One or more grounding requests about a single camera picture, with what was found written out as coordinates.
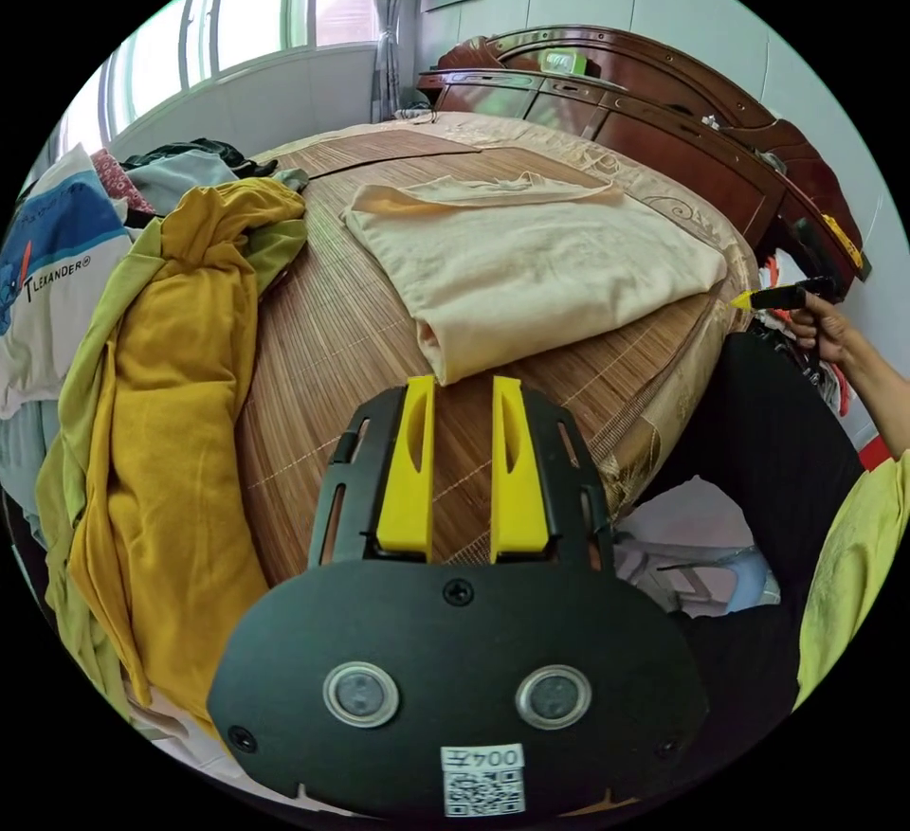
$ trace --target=woven bamboo mat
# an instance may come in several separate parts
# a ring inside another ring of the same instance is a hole
[[[451,139],[410,130],[380,130],[313,143],[279,156],[279,168],[303,168],[311,178],[347,171],[375,161],[434,155],[473,154],[478,150]]]
[[[404,306],[339,213],[364,184],[405,187],[444,174],[514,179],[527,171],[585,187],[601,183],[542,155],[499,148],[381,161],[307,188],[308,246],[264,299],[257,369],[237,432],[247,518],[273,585],[306,568],[321,478],[357,406],[430,372]],[[709,295],[688,298],[498,372],[567,405],[590,440],[671,362],[709,302]],[[476,548],[488,530],[491,412],[492,373],[438,390],[436,560]]]

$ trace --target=black pants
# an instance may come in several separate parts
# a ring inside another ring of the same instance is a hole
[[[729,765],[791,713],[815,566],[862,473],[809,381],[756,336],[728,337],[689,425],[641,501],[695,476],[718,486],[742,509],[781,603],[720,617],[674,614],[710,702],[674,788]]]

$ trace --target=chair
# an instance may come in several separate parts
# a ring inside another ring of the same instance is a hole
[[[642,541],[629,532],[613,537],[616,574],[640,588],[667,612],[696,605],[706,615],[736,613],[752,606],[780,603],[780,588],[765,557],[751,547],[693,547]],[[729,601],[717,600],[697,574],[699,568],[729,569],[736,586]],[[674,588],[667,575],[677,571],[691,586]]]

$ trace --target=bed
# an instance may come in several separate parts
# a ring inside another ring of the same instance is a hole
[[[542,72],[567,49],[583,73]],[[456,45],[417,87],[437,110],[521,117],[629,154],[714,203],[759,256],[785,246],[805,271],[832,274],[841,296],[868,274],[837,177],[805,136],[673,47],[601,27],[525,29]],[[794,239],[803,219],[820,244],[809,254]]]
[[[747,324],[727,303],[757,278],[744,235],[693,190],[579,136],[443,112],[314,136],[257,160],[269,158],[311,177],[304,193],[308,246],[264,298],[257,369],[237,429],[247,519],[271,585],[307,566],[320,479],[353,411],[382,389],[430,372],[400,299],[338,219],[359,186],[407,186],[446,173],[508,179],[527,171],[580,186],[612,180],[724,254],[728,274],[712,293],[504,369],[568,405],[614,515],[672,448],[724,336]],[[439,392],[437,561],[488,558],[490,393],[488,374]]]

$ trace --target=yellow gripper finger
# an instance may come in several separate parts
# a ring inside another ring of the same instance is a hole
[[[521,381],[493,379],[490,562],[544,553],[550,535]]]
[[[408,380],[376,527],[382,550],[420,553],[427,561],[433,542],[435,388],[432,376]]]

